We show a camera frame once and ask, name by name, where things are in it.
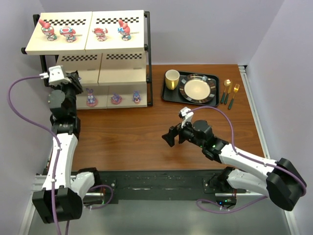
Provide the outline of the purple bunny with pink bow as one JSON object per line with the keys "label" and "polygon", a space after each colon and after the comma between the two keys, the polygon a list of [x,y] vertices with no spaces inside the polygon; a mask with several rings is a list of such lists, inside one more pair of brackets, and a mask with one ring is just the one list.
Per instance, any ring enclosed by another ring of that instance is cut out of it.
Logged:
{"label": "purple bunny with pink bow", "polygon": [[86,105],[88,107],[95,107],[97,106],[98,104],[98,100],[97,98],[95,97],[95,95],[93,94],[93,89],[89,89],[89,88],[86,88],[86,91],[87,91],[87,101],[86,101]]}

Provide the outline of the pink bunny white bonnet toy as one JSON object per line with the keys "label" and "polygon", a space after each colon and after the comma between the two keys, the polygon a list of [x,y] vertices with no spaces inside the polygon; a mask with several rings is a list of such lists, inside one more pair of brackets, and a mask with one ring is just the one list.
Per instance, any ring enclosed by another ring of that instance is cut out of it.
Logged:
{"label": "pink bunny white bonnet toy", "polygon": [[66,38],[66,41],[68,43],[72,43],[76,41],[76,36],[75,36],[76,31],[72,27],[65,26],[65,27],[62,27],[59,31],[60,31],[60,34]]}

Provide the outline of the pink bunny frilly dress toy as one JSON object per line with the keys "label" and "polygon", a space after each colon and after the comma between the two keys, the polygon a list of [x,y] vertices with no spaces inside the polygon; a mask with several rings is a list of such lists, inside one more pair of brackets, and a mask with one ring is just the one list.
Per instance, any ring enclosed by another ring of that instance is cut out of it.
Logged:
{"label": "pink bunny frilly dress toy", "polygon": [[107,40],[106,34],[108,30],[106,28],[94,28],[92,32],[95,34],[98,41],[103,42]]}

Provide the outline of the purple bunny holding cake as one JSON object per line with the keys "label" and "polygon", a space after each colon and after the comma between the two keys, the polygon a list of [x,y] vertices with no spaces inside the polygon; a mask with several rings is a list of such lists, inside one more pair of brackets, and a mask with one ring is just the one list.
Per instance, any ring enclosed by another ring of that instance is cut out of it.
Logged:
{"label": "purple bunny holding cake", "polygon": [[140,96],[139,91],[134,91],[133,92],[133,102],[135,104],[139,104],[141,102],[141,96]]}

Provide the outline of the pink bunny green hat toy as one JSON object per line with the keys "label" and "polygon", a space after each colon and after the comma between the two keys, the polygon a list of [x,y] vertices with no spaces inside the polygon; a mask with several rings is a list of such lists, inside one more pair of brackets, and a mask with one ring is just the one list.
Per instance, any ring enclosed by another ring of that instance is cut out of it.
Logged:
{"label": "pink bunny green hat toy", "polygon": [[38,20],[39,24],[41,25],[41,31],[46,36],[48,41],[55,41],[57,36],[54,32],[54,28],[51,26],[50,23],[45,22],[43,20]]}

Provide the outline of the pink bunny blue skirt toy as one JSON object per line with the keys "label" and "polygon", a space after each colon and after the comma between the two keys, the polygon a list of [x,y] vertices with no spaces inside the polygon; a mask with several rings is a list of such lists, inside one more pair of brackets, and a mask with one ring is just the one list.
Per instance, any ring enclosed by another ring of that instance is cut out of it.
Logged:
{"label": "pink bunny blue skirt toy", "polygon": [[119,28],[118,33],[122,35],[123,41],[129,41],[131,39],[130,28],[127,23],[123,22],[121,19],[118,20]]}

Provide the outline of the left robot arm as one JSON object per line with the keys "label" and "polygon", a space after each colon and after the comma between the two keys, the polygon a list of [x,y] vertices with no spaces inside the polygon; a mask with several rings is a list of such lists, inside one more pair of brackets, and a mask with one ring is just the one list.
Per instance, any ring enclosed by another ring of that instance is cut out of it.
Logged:
{"label": "left robot arm", "polygon": [[55,135],[52,156],[42,189],[32,196],[32,202],[45,224],[53,223],[54,215],[60,222],[79,219],[86,193],[101,184],[95,167],[80,169],[71,179],[73,155],[81,129],[76,108],[76,96],[83,92],[79,73],[65,73],[52,88],[48,97],[51,131]]}

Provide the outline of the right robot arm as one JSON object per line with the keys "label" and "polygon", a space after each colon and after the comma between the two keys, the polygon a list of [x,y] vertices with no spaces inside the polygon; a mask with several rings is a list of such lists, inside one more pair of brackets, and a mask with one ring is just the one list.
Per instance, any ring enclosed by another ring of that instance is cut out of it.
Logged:
{"label": "right robot arm", "polygon": [[259,193],[286,211],[292,211],[304,194],[306,183],[289,160],[265,159],[233,147],[216,137],[205,120],[180,123],[162,135],[170,147],[175,145],[176,137],[179,143],[188,141],[200,147],[209,160],[227,165],[207,181],[213,188],[222,192],[245,189]]}

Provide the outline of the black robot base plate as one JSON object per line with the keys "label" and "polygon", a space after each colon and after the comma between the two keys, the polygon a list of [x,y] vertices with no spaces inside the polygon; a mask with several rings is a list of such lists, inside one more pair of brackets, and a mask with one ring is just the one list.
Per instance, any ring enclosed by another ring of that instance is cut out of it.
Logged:
{"label": "black robot base plate", "polygon": [[121,200],[213,201],[218,193],[233,193],[214,185],[221,172],[220,169],[100,171],[100,183],[110,188],[89,191],[83,203],[91,206],[118,204]]}

